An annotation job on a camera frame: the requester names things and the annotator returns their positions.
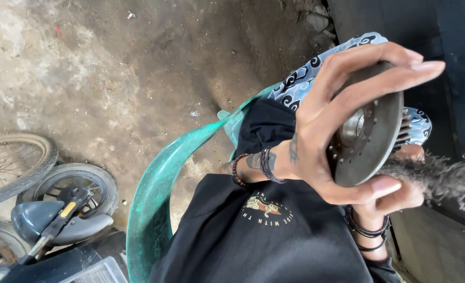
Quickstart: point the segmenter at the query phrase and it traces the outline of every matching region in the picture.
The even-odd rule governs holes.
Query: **black rim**
[[[43,182],[34,196],[35,201],[56,200],[64,189],[85,188],[93,192],[88,203],[79,207],[80,217],[86,219],[99,211],[107,200],[107,184],[89,171],[68,171],[56,174]]]

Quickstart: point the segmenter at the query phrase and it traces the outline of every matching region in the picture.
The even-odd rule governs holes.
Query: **black t-shirt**
[[[339,206],[307,183],[199,183],[150,282],[402,282],[391,260],[364,260]]]

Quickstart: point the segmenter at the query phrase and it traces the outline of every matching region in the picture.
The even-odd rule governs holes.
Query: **metal disc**
[[[354,72],[341,90],[392,67],[388,62],[380,62]],[[337,184],[355,186],[377,173],[397,140],[402,110],[403,92],[387,94],[358,109],[339,128],[329,146],[329,164],[335,168]]]

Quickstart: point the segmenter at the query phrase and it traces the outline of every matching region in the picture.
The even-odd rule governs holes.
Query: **dirty floor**
[[[313,6],[0,0],[0,135],[42,134],[61,160],[104,166],[119,187],[114,219],[124,230],[138,181],[165,145],[328,49],[305,20]],[[173,230],[198,181],[232,150],[220,132],[186,162],[171,200]],[[13,206],[1,203],[0,219]]]

